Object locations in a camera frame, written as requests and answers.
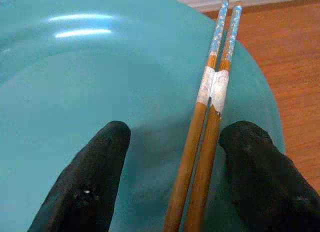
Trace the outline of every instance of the plate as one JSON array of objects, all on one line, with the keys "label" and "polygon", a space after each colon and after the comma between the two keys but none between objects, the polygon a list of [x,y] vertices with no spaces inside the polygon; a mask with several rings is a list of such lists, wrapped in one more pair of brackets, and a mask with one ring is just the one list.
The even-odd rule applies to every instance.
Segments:
[{"label": "plate", "polygon": [[[26,231],[73,156],[120,120],[132,137],[110,231],[161,231],[214,25],[174,0],[0,0],[1,230]],[[284,151],[272,92],[239,42],[221,127],[238,120]],[[208,231],[245,230],[225,172],[218,147]]]}]

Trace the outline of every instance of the black rubber finger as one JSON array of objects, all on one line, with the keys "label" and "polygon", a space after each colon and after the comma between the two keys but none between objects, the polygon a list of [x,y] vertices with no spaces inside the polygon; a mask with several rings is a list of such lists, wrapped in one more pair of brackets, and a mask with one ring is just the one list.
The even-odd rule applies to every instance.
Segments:
[{"label": "black rubber finger", "polygon": [[103,127],[62,171],[28,232],[106,232],[131,131],[121,121]]},{"label": "black rubber finger", "polygon": [[248,121],[219,139],[239,216],[252,231],[320,231],[320,197],[268,133]]}]

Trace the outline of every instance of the chopsticks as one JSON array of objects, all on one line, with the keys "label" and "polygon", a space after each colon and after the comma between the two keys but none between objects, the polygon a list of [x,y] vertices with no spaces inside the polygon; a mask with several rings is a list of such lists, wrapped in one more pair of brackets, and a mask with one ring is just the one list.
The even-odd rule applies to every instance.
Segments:
[{"label": "chopsticks", "polygon": [[166,217],[164,221],[164,232],[177,232],[179,230],[188,187],[190,184],[199,140],[203,129],[203,124],[208,108],[210,90],[214,76],[214,68],[217,63],[217,56],[222,39],[225,19],[227,15],[229,0],[222,0],[219,10],[218,20],[214,29],[210,55],[205,67],[200,84],[198,97],[195,104],[194,113],[190,122],[186,137],[180,167],[177,173],[175,184],[171,193]]},{"label": "chopsticks", "polygon": [[193,180],[191,198],[187,209],[186,221],[184,223],[184,232],[199,232],[203,223],[208,189],[216,154],[219,123],[224,109],[230,65],[235,47],[241,11],[241,3],[235,3],[224,43],[219,70],[214,73],[211,88],[211,104],[208,112],[204,139]]}]

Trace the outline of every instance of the chopstick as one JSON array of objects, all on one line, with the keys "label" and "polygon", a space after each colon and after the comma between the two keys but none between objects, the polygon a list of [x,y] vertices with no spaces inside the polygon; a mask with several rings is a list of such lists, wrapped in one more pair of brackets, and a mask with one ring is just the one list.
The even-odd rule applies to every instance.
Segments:
[{"label": "chopstick", "polygon": [[171,197],[164,221],[164,232],[177,232],[179,230],[188,187],[190,184],[199,140],[203,129],[203,124],[210,98],[210,89],[213,81],[214,68],[217,63],[217,56],[222,39],[225,19],[227,15],[229,0],[222,0],[219,10],[218,21],[216,23],[213,39],[210,48],[210,55],[205,67],[194,113],[190,122],[189,131],[184,144],[183,155],[180,167],[175,179],[175,184],[171,192]]},{"label": "chopstick", "polygon": [[208,112],[204,139],[193,180],[191,198],[187,209],[186,221],[184,223],[184,232],[199,232],[203,223],[216,154],[219,123],[226,98],[229,70],[235,47],[241,10],[241,2],[236,2],[232,10],[231,21],[224,43],[219,71],[214,74],[211,88],[211,105]]}]

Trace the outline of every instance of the wooden surface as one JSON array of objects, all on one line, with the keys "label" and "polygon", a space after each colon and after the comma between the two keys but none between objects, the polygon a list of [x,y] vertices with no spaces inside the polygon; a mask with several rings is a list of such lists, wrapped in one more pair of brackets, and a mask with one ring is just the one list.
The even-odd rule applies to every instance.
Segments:
[{"label": "wooden surface", "polygon": [[244,8],[237,39],[273,91],[286,154],[320,193],[320,0]]}]

